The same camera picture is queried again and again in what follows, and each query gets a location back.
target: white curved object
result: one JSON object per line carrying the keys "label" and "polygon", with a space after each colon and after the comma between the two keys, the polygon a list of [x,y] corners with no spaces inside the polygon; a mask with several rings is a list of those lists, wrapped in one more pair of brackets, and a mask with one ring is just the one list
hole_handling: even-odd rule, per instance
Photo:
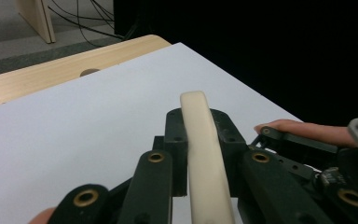
{"label": "white curved object", "polygon": [[205,94],[185,92],[180,100],[188,139],[192,223],[235,223],[217,130]]}

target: white paper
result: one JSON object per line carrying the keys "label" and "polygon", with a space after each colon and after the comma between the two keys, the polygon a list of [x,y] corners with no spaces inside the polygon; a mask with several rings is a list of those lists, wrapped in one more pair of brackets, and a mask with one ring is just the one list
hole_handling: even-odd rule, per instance
{"label": "white paper", "polygon": [[[21,97],[0,105],[0,224],[27,223],[78,186],[132,177],[186,91],[203,91],[248,143],[256,124],[297,119],[181,43]],[[188,197],[172,212],[191,223]]]}

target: wooden table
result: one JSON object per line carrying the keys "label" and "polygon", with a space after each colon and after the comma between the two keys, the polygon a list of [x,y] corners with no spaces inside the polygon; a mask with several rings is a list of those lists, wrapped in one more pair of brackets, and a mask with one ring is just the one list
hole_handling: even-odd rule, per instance
{"label": "wooden table", "polygon": [[169,42],[157,35],[145,35],[1,74],[0,104],[79,78],[88,69],[101,70],[169,45]]}

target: gray floor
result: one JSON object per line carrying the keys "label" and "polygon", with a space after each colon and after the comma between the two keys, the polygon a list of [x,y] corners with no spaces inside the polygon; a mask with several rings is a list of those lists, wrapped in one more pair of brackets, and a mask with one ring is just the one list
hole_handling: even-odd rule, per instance
{"label": "gray floor", "polygon": [[[52,9],[72,21],[77,21],[77,6],[80,17],[101,18],[101,15],[98,13],[102,14],[101,10],[97,11],[90,0],[54,0],[59,7],[54,4],[53,0],[48,1],[48,5]],[[113,13],[113,0],[95,0],[95,2],[108,12]],[[0,59],[109,37],[108,35],[98,34],[85,29],[80,30],[77,25],[66,21],[53,11],[50,11],[50,15],[56,35],[56,42],[47,44],[17,12],[15,0],[0,0]],[[80,23],[110,35],[115,33],[112,22],[107,24],[106,21],[101,20],[80,19]]]}

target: wire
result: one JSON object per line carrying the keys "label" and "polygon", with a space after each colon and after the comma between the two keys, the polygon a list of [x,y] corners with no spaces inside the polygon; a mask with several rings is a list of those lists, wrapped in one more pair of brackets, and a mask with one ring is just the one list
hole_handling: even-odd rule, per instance
{"label": "wire", "polygon": [[[81,17],[79,16],[79,3],[78,3],[78,0],[76,0],[76,14],[73,14],[73,13],[70,13],[64,9],[62,9],[60,6],[58,6],[58,4],[52,0],[52,2],[60,9],[62,10],[63,12],[69,14],[69,15],[72,15],[72,16],[75,16],[76,17],[76,21],[72,21],[66,17],[64,17],[63,15],[61,15],[60,13],[58,13],[57,11],[55,11],[53,8],[51,8],[50,6],[48,6],[48,8],[54,12],[55,14],[57,14],[58,16],[60,16],[61,18],[63,18],[64,20],[66,21],[69,21],[71,22],[72,24],[75,24],[78,26],[79,30],[80,30],[80,33],[83,35],[83,38],[89,43],[91,44],[92,46],[95,46],[95,47],[104,47],[104,46],[99,46],[99,45],[96,45],[96,44],[93,44],[91,43],[90,41],[88,41],[88,39],[85,37],[84,33],[83,33],[83,30],[82,29],[86,29],[86,30],[89,30],[89,31],[92,31],[92,32],[95,32],[95,33],[98,33],[98,34],[102,34],[102,35],[108,35],[108,36],[112,36],[112,37],[115,37],[115,38],[118,38],[120,40],[123,40],[124,39],[124,36],[122,35],[111,35],[111,34],[108,34],[108,33],[105,33],[105,32],[101,32],[101,31],[98,31],[98,30],[95,30],[95,29],[92,29],[92,28],[89,28],[88,26],[85,26],[85,25],[82,25],[80,23],[80,19],[87,19],[87,20],[98,20],[98,21],[105,21],[113,30],[115,30],[115,28],[109,23],[110,21],[114,22],[114,20],[112,18],[109,17],[108,14],[111,14],[113,15],[112,13],[108,12],[105,8],[103,8],[100,4],[98,4],[97,2],[95,2],[95,0],[90,0],[92,5],[94,6],[95,10],[98,12],[98,14],[100,15],[101,18],[90,18],[90,17]],[[103,12],[103,14],[108,18],[105,18],[101,12],[97,9],[97,7]]]}
{"label": "wire", "polygon": [[98,31],[98,30],[95,30],[95,29],[92,29],[92,28],[89,28],[85,25],[82,25],[82,24],[79,24],[78,22],[75,22],[75,21],[71,21],[69,20],[68,18],[64,17],[63,15],[61,15],[60,13],[58,13],[57,11],[55,11],[53,8],[51,7],[48,7],[48,9],[50,9],[52,12],[56,13],[58,16],[60,16],[61,18],[63,18],[64,20],[66,21],[69,21],[71,22],[72,24],[75,24],[75,25],[80,25],[82,28],[86,29],[86,30],[89,30],[89,31],[92,31],[92,32],[96,32],[96,33],[99,33],[101,35],[108,35],[108,36],[112,36],[112,37],[115,37],[115,38],[118,38],[118,39],[122,39],[123,36],[122,35],[111,35],[111,34],[108,34],[108,33],[104,33],[104,32],[101,32],[101,31]]}
{"label": "wire", "polygon": [[95,2],[95,0],[90,0],[92,5],[94,6],[95,10],[98,12],[98,14],[101,16],[101,18],[106,22],[106,24],[108,24],[113,30],[115,30],[115,28],[104,18],[104,16],[100,13],[100,11],[97,9],[97,7],[95,5],[97,5],[97,3]]}
{"label": "wire", "polygon": [[[57,8],[59,8],[61,11],[65,12],[66,14],[69,14],[71,16],[75,16],[77,17],[77,15],[73,14],[73,13],[70,13],[66,10],[64,10],[63,8],[61,8],[54,0],[51,0],[54,5],[56,5]],[[91,17],[80,17],[82,19],[88,19],[88,20],[96,20],[96,21],[104,21],[105,19],[101,19],[101,18],[91,18]]]}

